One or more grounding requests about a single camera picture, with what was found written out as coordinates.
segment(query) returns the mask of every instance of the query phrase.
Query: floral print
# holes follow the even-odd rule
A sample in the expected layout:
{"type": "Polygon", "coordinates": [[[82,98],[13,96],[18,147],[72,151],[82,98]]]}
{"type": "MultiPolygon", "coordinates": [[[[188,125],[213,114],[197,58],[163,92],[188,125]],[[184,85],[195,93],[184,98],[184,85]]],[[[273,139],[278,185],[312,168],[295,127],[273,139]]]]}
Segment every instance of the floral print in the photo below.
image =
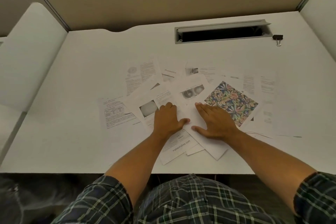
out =
{"type": "Polygon", "coordinates": [[[226,82],[221,82],[204,101],[211,106],[217,105],[227,111],[239,127],[258,105],[257,102],[226,82]]]}

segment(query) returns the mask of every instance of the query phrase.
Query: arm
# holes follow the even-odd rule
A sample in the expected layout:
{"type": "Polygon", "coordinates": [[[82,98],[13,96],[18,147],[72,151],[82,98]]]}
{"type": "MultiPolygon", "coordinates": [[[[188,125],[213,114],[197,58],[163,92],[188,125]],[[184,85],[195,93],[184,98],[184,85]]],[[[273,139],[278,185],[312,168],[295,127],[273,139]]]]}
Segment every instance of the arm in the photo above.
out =
{"type": "Polygon", "coordinates": [[[144,190],[166,141],[189,121],[186,118],[177,120],[176,105],[170,102],[165,106],[162,105],[160,110],[155,112],[153,133],[105,173],[124,185],[133,205],[144,190]]]}
{"type": "Polygon", "coordinates": [[[53,224],[133,223],[133,208],[166,141],[189,119],[177,120],[176,106],[155,112],[153,133],[90,184],[53,224]]]}
{"type": "Polygon", "coordinates": [[[295,213],[293,200],[306,177],[316,170],[297,158],[241,132],[229,113],[219,107],[196,103],[207,124],[207,130],[193,126],[201,135],[223,140],[251,167],[254,173],[271,188],[295,213]]]}

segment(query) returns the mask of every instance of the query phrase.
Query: right hand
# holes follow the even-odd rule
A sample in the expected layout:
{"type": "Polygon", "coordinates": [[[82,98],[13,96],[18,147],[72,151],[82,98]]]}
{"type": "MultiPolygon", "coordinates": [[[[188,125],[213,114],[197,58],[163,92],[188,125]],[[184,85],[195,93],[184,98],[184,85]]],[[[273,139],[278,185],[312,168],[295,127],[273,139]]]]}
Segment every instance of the right hand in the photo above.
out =
{"type": "Polygon", "coordinates": [[[202,136],[226,142],[240,132],[230,114],[220,107],[202,103],[195,103],[195,106],[199,115],[207,124],[207,129],[198,126],[192,126],[191,128],[202,136]]]}

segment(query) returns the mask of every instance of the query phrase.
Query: floor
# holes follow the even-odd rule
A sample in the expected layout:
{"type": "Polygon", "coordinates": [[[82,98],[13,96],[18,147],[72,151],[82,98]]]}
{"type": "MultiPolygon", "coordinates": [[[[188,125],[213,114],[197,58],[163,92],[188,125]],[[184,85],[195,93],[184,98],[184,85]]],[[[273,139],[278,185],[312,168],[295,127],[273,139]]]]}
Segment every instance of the floor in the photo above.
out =
{"type": "MultiPolygon", "coordinates": [[[[145,189],[141,198],[144,198],[146,193],[149,192],[150,188],[153,188],[160,183],[175,179],[182,175],[151,175],[148,186],[145,189]]],[[[256,175],[200,175],[204,178],[215,179],[236,189],[246,196],[251,202],[259,205],[265,209],[269,214],[275,215],[288,224],[294,224],[293,214],[290,209],[280,200],[280,198],[267,188],[256,175]]],[[[84,184],[92,183],[99,175],[92,174],[82,174],[80,179],[84,184]]],[[[137,205],[134,207],[137,211],[138,206],[141,204],[141,199],[138,201],[137,205]]],[[[60,214],[64,206],[54,206],[46,207],[44,209],[29,211],[25,213],[24,224],[48,224],[51,222],[52,218],[46,220],[45,218],[50,214],[53,217],[60,214]]]]}

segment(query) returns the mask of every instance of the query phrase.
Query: hand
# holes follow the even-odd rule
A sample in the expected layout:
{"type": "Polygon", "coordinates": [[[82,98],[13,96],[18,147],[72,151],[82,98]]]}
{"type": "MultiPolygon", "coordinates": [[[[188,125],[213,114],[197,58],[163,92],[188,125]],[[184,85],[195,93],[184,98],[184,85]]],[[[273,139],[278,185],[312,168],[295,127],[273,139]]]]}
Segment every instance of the hand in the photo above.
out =
{"type": "Polygon", "coordinates": [[[207,129],[198,126],[191,128],[202,136],[211,139],[227,141],[240,130],[236,127],[230,114],[218,106],[195,103],[199,115],[207,124],[207,129]]]}
{"type": "Polygon", "coordinates": [[[177,120],[177,107],[168,102],[155,111],[153,134],[168,140],[169,137],[180,131],[190,119],[184,118],[177,120]]]}

